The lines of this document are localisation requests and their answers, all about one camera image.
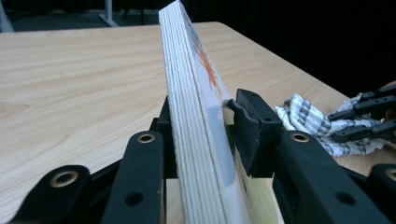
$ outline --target floor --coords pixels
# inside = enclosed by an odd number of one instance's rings
[[[65,29],[101,28],[108,25],[100,19],[105,10],[92,9],[81,12],[66,13],[55,9],[50,13],[35,15],[19,11],[6,11],[14,32],[48,31]],[[112,19],[118,26],[141,25],[140,10],[131,9],[125,18],[124,10],[113,11]],[[158,10],[144,10],[144,24],[158,24]]]

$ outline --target book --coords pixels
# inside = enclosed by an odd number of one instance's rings
[[[176,0],[161,9],[159,19],[186,223],[262,222],[247,195],[251,180],[229,141],[222,104],[231,99],[230,93],[182,3]]]

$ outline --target orange print on book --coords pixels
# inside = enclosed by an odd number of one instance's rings
[[[218,99],[221,100],[222,92],[219,87],[218,77],[216,76],[216,72],[215,72],[215,70],[213,70],[212,65],[210,64],[209,60],[207,59],[206,52],[204,51],[200,41],[198,40],[198,36],[196,36],[193,32],[192,32],[192,39],[194,41],[195,51],[199,55],[200,63],[206,69],[206,72],[207,72],[207,75],[209,78],[210,89],[212,91],[215,91],[216,95],[218,96]]]

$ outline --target crumpled towel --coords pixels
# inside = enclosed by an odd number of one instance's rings
[[[344,101],[334,113],[352,108],[359,101],[360,97],[361,93],[348,101]],[[287,130],[310,133],[334,157],[370,154],[376,148],[382,148],[386,143],[385,139],[380,138],[363,138],[345,143],[334,142],[331,137],[331,134],[334,132],[360,125],[373,127],[381,121],[371,119],[370,116],[330,121],[322,112],[299,94],[292,95],[282,106],[276,106],[276,113],[283,121],[283,125]]]

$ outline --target wooden table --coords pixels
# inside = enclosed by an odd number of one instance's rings
[[[221,23],[195,28],[233,97],[255,91],[275,107],[299,93],[325,114],[347,99]],[[0,34],[0,58],[0,223],[50,170],[81,164],[94,173],[119,160],[166,96],[158,25]],[[337,161],[367,175],[396,152]],[[167,184],[168,223],[182,223],[177,180]]]

